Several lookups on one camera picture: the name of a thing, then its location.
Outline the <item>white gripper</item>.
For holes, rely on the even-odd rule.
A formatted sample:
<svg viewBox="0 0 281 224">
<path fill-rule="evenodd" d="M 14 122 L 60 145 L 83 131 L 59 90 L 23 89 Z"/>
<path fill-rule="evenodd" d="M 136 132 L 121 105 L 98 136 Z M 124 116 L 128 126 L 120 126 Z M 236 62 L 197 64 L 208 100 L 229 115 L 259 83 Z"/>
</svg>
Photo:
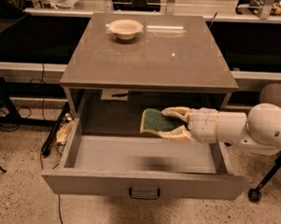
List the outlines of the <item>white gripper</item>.
<svg viewBox="0 0 281 224">
<path fill-rule="evenodd" d="M 201 143 L 215 143 L 217 141 L 218 111 L 213 108 L 166 107 L 162 115 L 189 122 L 169 132 L 159 132 L 161 138 L 172 141 L 198 141 Z"/>
</svg>

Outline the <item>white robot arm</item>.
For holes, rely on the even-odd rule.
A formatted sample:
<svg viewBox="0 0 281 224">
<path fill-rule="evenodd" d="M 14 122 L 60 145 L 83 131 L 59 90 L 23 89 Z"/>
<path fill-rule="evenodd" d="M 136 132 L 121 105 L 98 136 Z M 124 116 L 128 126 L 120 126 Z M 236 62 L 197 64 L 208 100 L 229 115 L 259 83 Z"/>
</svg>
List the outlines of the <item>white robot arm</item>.
<svg viewBox="0 0 281 224">
<path fill-rule="evenodd" d="M 188 127 L 159 132 L 162 138 L 236 144 L 260 155 L 281 152 L 281 108 L 277 105 L 255 105 L 248 115 L 188 107 L 168 107 L 161 114 L 188 124 Z"/>
</svg>

